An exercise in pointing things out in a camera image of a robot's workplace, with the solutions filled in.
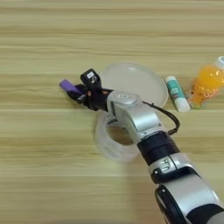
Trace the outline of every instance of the wooden table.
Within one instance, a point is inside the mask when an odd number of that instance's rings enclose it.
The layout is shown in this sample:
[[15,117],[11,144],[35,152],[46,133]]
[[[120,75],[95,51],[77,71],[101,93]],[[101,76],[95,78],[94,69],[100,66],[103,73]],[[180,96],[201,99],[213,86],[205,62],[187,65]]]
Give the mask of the wooden table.
[[[97,114],[58,84],[125,60],[187,88],[224,52],[223,11],[221,0],[0,0],[0,223],[164,223],[145,162],[103,157]],[[185,114],[165,106],[181,121],[179,148],[221,199],[223,102],[220,93]]]

